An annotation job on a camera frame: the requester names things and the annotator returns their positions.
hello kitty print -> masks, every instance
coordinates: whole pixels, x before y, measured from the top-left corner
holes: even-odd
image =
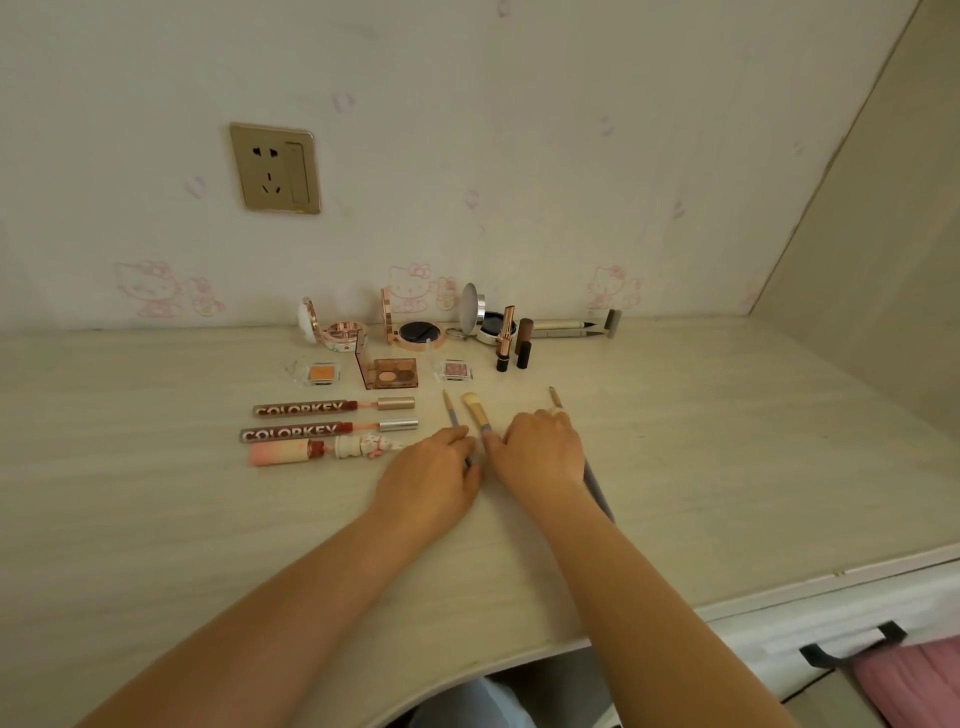
[[[640,279],[630,278],[620,265],[598,266],[587,284],[587,291],[592,296],[587,305],[590,310],[626,309],[640,303]]]
[[[421,313],[431,303],[441,311],[450,311],[457,304],[457,281],[443,277],[434,280],[425,263],[411,263],[405,268],[391,266],[389,278],[387,287],[394,313]]]
[[[216,316],[227,307],[217,300],[205,278],[179,279],[161,260],[114,263],[117,287],[138,302],[137,316],[146,319],[175,319],[192,310],[201,316]]]

white desk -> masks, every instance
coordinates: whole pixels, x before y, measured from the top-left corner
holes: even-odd
[[[342,381],[293,383],[284,367],[310,355],[342,359]],[[530,369],[506,374],[477,342],[438,356],[470,360],[476,379],[446,388],[478,392],[497,429],[556,386],[618,524],[705,616],[960,555],[960,447],[762,323],[624,321],[612,341],[535,340]],[[0,357],[3,725],[78,719],[360,513],[386,462],[246,465],[252,405],[363,394],[350,355],[292,329],[16,337]],[[416,395],[420,431],[400,441],[447,424],[440,384],[424,369],[420,381],[401,393]],[[296,724],[375,724],[582,643],[539,534],[488,482],[342,646]]]

outlet switch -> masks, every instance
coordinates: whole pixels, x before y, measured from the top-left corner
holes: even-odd
[[[313,134],[230,124],[230,139],[247,208],[320,212]]]

black handle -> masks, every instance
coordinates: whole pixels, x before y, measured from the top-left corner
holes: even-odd
[[[883,639],[876,644],[871,644],[863,652],[858,652],[856,655],[851,657],[833,657],[828,655],[820,647],[820,645],[813,643],[807,644],[800,648],[800,654],[804,656],[806,661],[810,664],[811,667],[819,667],[821,669],[832,669],[838,667],[846,666],[854,657],[862,655],[864,652],[870,652],[871,650],[880,649],[881,647],[889,647],[894,644],[900,644],[906,639],[906,632],[904,632],[900,626],[894,621],[885,621],[878,628],[883,635]]]

power outlet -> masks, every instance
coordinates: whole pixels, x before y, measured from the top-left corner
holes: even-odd
[[[230,124],[230,139],[249,209],[320,212],[313,134]]]

